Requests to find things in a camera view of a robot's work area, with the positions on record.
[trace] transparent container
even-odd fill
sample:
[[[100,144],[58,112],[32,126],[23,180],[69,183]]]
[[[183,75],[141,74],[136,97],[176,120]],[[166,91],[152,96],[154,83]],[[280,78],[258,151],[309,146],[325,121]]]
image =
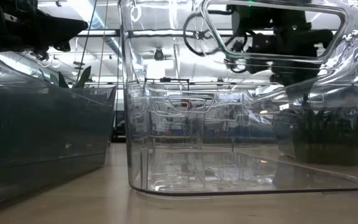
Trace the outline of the transparent container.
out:
[[[119,8],[132,188],[358,189],[358,1]]]

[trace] green leaf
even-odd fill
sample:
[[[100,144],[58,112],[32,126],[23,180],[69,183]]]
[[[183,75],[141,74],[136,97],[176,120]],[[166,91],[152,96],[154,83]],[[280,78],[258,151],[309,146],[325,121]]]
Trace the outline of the green leaf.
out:
[[[54,74],[50,74],[49,80],[50,80],[50,82],[53,83],[54,85],[58,85],[58,84],[59,84],[59,79],[58,79]]]
[[[66,83],[65,77],[60,72],[59,72],[59,86],[62,88],[69,88]]]
[[[89,66],[88,68],[84,69],[84,72],[82,72],[81,78],[78,81],[78,83],[76,83],[73,88],[84,88],[85,86],[85,82],[89,79],[89,77],[91,76],[91,67]]]

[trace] ceiling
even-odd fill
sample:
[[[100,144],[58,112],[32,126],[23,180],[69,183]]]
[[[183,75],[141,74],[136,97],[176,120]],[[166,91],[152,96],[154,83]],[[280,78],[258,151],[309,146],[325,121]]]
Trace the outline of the ceiling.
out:
[[[149,70],[156,71],[156,69],[163,69],[165,72],[162,74],[166,77],[176,77],[177,73],[174,69],[176,67],[174,63],[174,50],[176,50],[178,56],[177,64],[180,69],[178,75],[181,78],[191,78],[200,81],[216,81],[217,78],[225,78],[232,82],[234,80],[267,82],[269,80],[270,73],[250,75],[249,73],[234,74],[229,72],[226,66],[220,63],[224,58],[222,53],[203,58],[196,56],[188,50],[184,44],[181,30],[186,18],[191,14],[192,1],[136,0],[136,3],[141,10],[141,12],[137,12],[140,19],[137,22],[132,22],[131,26],[133,30],[138,30],[139,32],[137,32],[138,37],[131,39],[128,44],[131,45],[137,57],[142,59],[144,67],[153,64]],[[55,0],[39,0],[39,9],[55,17],[85,20],[88,23],[91,20],[94,0],[60,0],[60,4],[62,6],[57,7]],[[224,10],[224,6],[212,5],[210,7]],[[336,30],[340,24],[338,17],[329,14],[307,13],[306,18],[312,21],[313,28],[324,27],[325,29]],[[222,34],[226,32],[229,35],[231,33],[231,31],[228,31],[232,27],[231,16],[213,16],[213,22],[217,29],[222,30]],[[118,49],[121,46],[119,46],[119,37],[112,37],[109,34],[116,34],[115,31],[120,27],[117,0],[97,1],[93,25],[91,27],[94,30],[89,31],[89,35],[87,35],[88,31],[85,30],[79,37],[70,41],[71,52],[59,52],[50,48],[48,51],[50,60],[45,63],[38,62],[41,65],[37,66],[55,75],[57,72],[62,72],[69,82],[74,82],[78,77],[78,70],[75,69],[77,66],[73,62],[80,62],[84,53],[82,61],[85,65],[83,67],[92,66],[91,76],[94,81],[98,81],[99,77],[101,77],[101,82],[116,82],[122,65],[120,58],[117,56],[117,50],[114,50],[114,48]],[[205,23],[201,19],[197,19],[191,22],[188,30],[206,30],[205,27]],[[103,29],[106,29],[105,34],[107,37],[105,38],[102,37],[104,33]],[[171,34],[171,36],[161,37],[161,35],[167,34]],[[213,39],[202,41],[190,39],[189,42],[196,50],[201,48],[208,50],[217,46]],[[156,62],[153,59],[155,49],[157,48],[163,50],[167,58],[166,61]],[[36,59],[29,54],[22,56],[32,63],[37,63]]]

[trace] dark object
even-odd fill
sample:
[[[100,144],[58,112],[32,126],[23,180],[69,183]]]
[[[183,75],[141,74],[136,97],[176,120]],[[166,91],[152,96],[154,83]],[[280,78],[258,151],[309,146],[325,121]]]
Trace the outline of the dark object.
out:
[[[222,78],[218,78],[218,82],[223,82]]]
[[[58,74],[59,74],[59,86],[62,88],[69,88],[66,83],[65,77],[62,75],[62,73],[59,72]]]
[[[55,4],[56,4],[57,7],[61,7],[61,6],[62,6],[62,4],[60,4],[59,0],[56,0]]]
[[[162,52],[162,49],[155,50],[154,59],[155,60],[164,60],[164,53]]]
[[[84,21],[53,17],[37,6],[37,0],[0,0],[0,52],[30,50],[47,60],[49,47],[69,52],[68,41],[88,28]]]
[[[80,80],[78,81],[78,83],[76,83],[73,86],[73,88],[84,88],[85,87],[85,82],[91,76],[91,69],[92,69],[92,66],[89,66],[88,68],[84,69],[84,72],[82,72]]]
[[[274,117],[273,128],[279,150],[299,162],[358,166],[358,108],[291,106]]]
[[[85,65],[85,63],[82,63],[82,62],[73,62],[73,64],[74,64],[74,65],[77,65],[77,66],[80,66],[80,65],[84,66],[84,65]]]
[[[116,111],[115,113],[115,125],[112,131],[112,138],[119,138],[119,136],[125,136],[125,112],[124,111]]]
[[[247,36],[252,36],[252,45],[246,50],[248,53],[296,55],[300,57],[317,57],[315,44],[322,43],[324,48],[333,40],[333,33],[327,29],[311,30],[311,24],[306,21],[304,11],[290,9],[275,9],[255,6],[232,6],[228,5],[226,11],[209,10],[210,14],[231,15],[233,35],[225,41],[226,47],[233,52],[244,52],[247,43]],[[187,41],[186,29],[193,18],[201,17],[200,13],[190,15],[183,25],[183,39],[185,45],[194,54],[204,57],[215,54],[219,48],[209,52],[197,52]],[[256,34],[253,30],[273,29],[273,35]],[[197,33],[197,39],[209,39],[205,32]],[[227,67],[234,73],[257,73],[267,69],[266,60],[250,59],[242,62],[241,68],[236,62],[237,58],[227,57]],[[275,80],[285,86],[298,83],[317,76],[321,64],[304,62],[273,62],[272,71],[275,73]]]
[[[125,143],[126,140],[127,139],[125,137],[112,137],[111,138],[112,143]]]

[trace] plastic bin handle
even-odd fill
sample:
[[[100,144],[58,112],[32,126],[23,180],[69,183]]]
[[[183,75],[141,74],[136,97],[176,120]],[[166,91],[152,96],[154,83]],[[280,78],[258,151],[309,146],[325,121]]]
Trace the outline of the plastic bin handle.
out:
[[[300,10],[300,11],[313,11],[313,12],[323,12],[328,14],[335,14],[338,15],[342,20],[342,25],[340,29],[337,31],[337,34],[334,38],[334,40],[331,42],[331,45],[333,43],[336,43],[343,35],[346,24],[349,19],[347,13],[345,10],[331,7],[331,6],[319,6],[315,5],[313,3],[309,4],[303,4],[302,6],[296,6],[294,4],[291,5],[283,5],[283,4],[277,4],[274,3],[274,1],[267,1],[267,2],[255,2],[255,1],[244,1],[244,0],[203,0],[201,2],[201,15],[203,19],[206,21],[209,31],[211,32],[211,35],[215,39],[219,49],[222,50],[222,52],[230,58],[262,58],[262,59],[272,59],[272,60],[289,60],[289,61],[296,61],[296,62],[319,62],[323,61],[323,58],[316,58],[316,59],[306,59],[306,58],[294,58],[291,55],[269,55],[269,54],[257,54],[257,53],[245,53],[245,52],[233,52],[230,51],[226,45],[224,44],[224,41],[222,40],[222,37],[219,35],[219,32],[215,25],[213,24],[212,18],[208,13],[208,6],[211,3],[214,4],[226,4],[226,5],[238,5],[238,6],[256,6],[256,7],[271,7],[271,8],[277,8],[277,9],[291,9],[291,10]],[[325,56],[329,55],[329,53],[333,50],[332,47],[326,50],[324,53]]]
[[[203,103],[203,106],[202,106],[202,110],[199,110],[199,111],[192,111],[192,110],[189,110],[190,109],[190,104],[188,102],[183,102],[183,103],[186,103],[186,110],[183,111],[183,110],[179,110],[171,101],[171,99],[175,99],[175,100],[188,100],[189,102],[191,101],[200,101]],[[211,104],[207,105],[207,100],[211,100]],[[168,96],[168,102],[171,104],[171,107],[172,109],[174,109],[175,111],[177,112],[186,112],[186,113],[207,113],[209,111],[209,109],[211,108],[211,106],[214,105],[215,103],[215,100],[213,97],[211,96],[199,96],[199,95],[196,95],[196,96],[192,96],[192,95],[188,95],[188,96],[176,96],[176,95],[170,95]]]
[[[168,113],[168,112],[165,112],[165,113],[162,113],[160,110],[158,110],[155,106],[159,103],[166,103],[168,104],[167,102],[165,101],[155,101],[153,102],[153,109],[154,109],[154,112],[155,114],[159,115],[159,116],[166,116],[166,117],[184,117],[186,115],[186,111],[181,111],[180,113],[178,114],[172,114],[172,113]],[[178,111],[171,103],[169,103],[169,106],[171,106],[175,111]]]

